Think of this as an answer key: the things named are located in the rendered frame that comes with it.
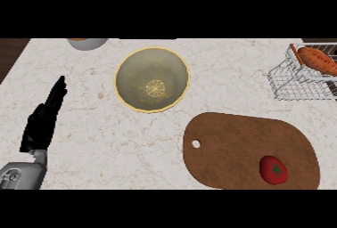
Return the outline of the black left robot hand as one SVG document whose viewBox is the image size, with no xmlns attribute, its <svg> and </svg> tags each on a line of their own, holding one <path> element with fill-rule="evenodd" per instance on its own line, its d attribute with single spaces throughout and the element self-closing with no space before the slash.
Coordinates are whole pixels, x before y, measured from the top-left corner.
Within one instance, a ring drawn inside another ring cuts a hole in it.
<svg viewBox="0 0 337 228">
<path fill-rule="evenodd" d="M 46 150 L 54 134 L 58 112 L 67 95 L 65 77 L 61 76 L 49 93 L 46 102 L 42 103 L 28 117 L 20 151 Z"/>
</svg>

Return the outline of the brown wooden cutting board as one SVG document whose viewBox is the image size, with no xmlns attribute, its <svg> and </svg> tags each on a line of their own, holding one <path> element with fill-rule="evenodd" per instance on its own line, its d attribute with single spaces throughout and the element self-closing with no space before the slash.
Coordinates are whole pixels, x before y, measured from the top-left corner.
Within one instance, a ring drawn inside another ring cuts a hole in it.
<svg viewBox="0 0 337 228">
<path fill-rule="evenodd" d="M 287 171 L 287 181 L 268 183 L 260 160 L 272 156 Z M 218 189 L 315 189 L 320 162 L 311 142 L 287 122 L 207 112 L 187 125 L 184 160 L 194 178 Z"/>
</svg>

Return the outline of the orange sweet potato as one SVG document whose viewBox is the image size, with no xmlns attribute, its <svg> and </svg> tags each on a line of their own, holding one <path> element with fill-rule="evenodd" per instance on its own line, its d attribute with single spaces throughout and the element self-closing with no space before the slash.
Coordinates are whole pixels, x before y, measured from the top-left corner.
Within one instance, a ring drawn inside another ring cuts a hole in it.
<svg viewBox="0 0 337 228">
<path fill-rule="evenodd" d="M 309 68 L 315 69 L 326 75 L 337 77 L 337 63 L 320 49 L 300 47 L 297 53 Z"/>
</svg>

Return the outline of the grey round pot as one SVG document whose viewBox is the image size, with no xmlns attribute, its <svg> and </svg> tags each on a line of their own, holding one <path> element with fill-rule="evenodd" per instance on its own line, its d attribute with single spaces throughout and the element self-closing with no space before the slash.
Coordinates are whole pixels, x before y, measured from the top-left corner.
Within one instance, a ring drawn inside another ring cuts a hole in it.
<svg viewBox="0 0 337 228">
<path fill-rule="evenodd" d="M 71 46 L 80 51 L 98 49 L 108 41 L 107 38 L 68 39 Z"/>
</svg>

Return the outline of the olive bowl with yellow rim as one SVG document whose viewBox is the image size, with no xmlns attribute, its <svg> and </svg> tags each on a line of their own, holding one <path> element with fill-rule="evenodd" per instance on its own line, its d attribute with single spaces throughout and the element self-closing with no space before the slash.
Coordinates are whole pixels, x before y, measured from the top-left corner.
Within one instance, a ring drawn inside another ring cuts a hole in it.
<svg viewBox="0 0 337 228">
<path fill-rule="evenodd" d="M 179 54 L 163 47 L 147 47 L 126 57 L 117 68 L 116 94 L 132 110 L 161 112 L 185 97 L 190 79 L 190 68 Z"/>
</svg>

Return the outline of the red tomato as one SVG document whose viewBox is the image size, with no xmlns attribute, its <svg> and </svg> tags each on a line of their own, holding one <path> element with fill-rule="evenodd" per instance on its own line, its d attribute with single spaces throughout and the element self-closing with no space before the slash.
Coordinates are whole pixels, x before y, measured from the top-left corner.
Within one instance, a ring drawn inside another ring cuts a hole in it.
<svg viewBox="0 0 337 228">
<path fill-rule="evenodd" d="M 265 156 L 259 162 L 259 173 L 268 184 L 278 185 L 287 182 L 289 171 L 283 162 L 274 156 Z"/>
</svg>

